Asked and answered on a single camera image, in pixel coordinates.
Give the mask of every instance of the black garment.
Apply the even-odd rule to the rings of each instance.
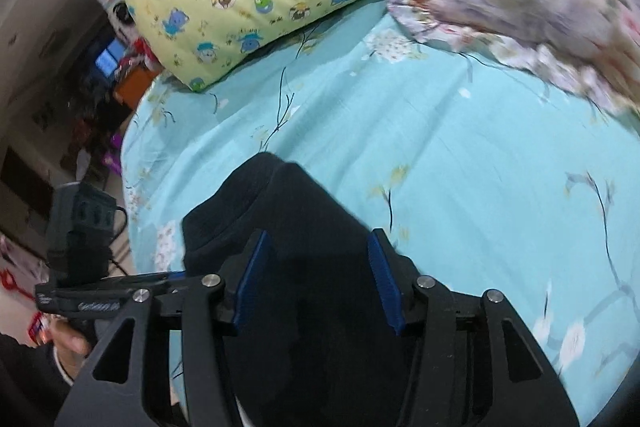
[[[256,308],[225,339],[234,392],[258,427],[391,427],[415,340],[387,325],[368,230],[300,166],[261,153],[183,220],[188,275],[215,272],[255,229],[276,251]]]
[[[52,426],[68,392],[52,344],[21,346],[0,334],[0,425]]]

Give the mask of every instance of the bed sheet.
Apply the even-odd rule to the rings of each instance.
[[[530,74],[417,44],[383,0],[365,0],[202,94],[154,82],[122,153],[138,270],[182,269],[180,220],[262,150],[300,163],[421,272],[458,292],[504,291],[581,425],[623,380],[640,346],[629,122]]]

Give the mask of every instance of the metal screw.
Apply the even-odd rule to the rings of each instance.
[[[208,288],[213,288],[213,286],[218,286],[222,279],[220,279],[220,275],[217,273],[210,273],[202,278],[202,284],[204,284]]]
[[[504,295],[500,290],[489,290],[486,293],[486,298],[488,298],[491,302],[502,302],[504,300]]]
[[[415,281],[420,288],[433,288],[436,285],[436,280],[430,275],[420,275]]]
[[[142,288],[140,290],[136,290],[135,293],[133,293],[133,300],[135,302],[144,302],[149,298],[149,295],[151,295],[151,292],[146,288]]]

